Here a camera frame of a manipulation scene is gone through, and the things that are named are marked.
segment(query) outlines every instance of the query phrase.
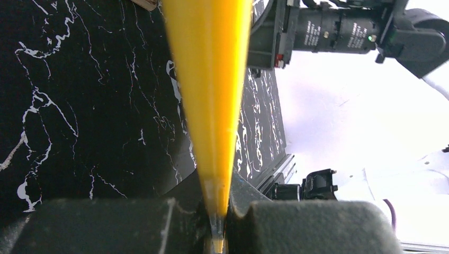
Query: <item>white label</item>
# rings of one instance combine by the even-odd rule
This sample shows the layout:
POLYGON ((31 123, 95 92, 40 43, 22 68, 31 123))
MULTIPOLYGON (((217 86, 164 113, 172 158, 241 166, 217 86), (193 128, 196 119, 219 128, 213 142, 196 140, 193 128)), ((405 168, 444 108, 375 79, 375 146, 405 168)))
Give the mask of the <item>white label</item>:
POLYGON ((313 24, 311 21, 307 22, 306 37, 304 38, 305 46, 316 46, 320 39, 321 27, 313 24))
POLYGON ((366 35, 368 33, 368 29, 362 28, 357 23, 354 22, 351 38, 348 42, 348 48, 351 49, 359 49, 363 46, 364 41, 366 40, 366 35))

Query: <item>marble surface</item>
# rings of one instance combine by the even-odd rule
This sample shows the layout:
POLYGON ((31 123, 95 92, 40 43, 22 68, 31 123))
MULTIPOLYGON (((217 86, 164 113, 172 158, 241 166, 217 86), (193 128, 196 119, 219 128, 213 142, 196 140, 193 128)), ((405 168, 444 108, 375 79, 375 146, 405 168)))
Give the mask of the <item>marble surface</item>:
MULTIPOLYGON (((194 170, 160 10, 3 2, 0 225, 51 198, 162 195, 194 170)), ((274 72, 248 73, 243 97, 235 170, 251 182, 285 147, 274 72)))

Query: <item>yellow object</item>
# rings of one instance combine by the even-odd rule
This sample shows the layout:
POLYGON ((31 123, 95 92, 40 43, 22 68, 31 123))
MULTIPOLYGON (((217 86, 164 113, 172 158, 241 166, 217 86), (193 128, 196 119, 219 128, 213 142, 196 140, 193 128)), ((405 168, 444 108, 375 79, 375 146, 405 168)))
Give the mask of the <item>yellow object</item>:
POLYGON ((209 215, 227 214, 252 1, 163 0, 209 215))

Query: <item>yellow marker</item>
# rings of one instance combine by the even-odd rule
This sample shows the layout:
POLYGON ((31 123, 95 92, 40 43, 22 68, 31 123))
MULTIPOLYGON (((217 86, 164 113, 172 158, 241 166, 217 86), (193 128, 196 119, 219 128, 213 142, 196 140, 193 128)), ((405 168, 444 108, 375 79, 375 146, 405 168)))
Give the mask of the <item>yellow marker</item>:
POLYGON ((213 242, 223 243, 252 0, 163 0, 162 8, 213 242))

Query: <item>wooden block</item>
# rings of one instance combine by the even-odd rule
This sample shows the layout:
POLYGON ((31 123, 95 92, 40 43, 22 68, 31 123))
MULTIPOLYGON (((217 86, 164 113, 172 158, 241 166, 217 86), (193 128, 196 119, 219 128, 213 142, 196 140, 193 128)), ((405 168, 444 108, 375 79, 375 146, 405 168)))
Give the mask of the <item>wooden block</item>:
POLYGON ((154 10, 158 5, 158 0, 131 0, 140 7, 146 9, 147 11, 151 12, 154 10))

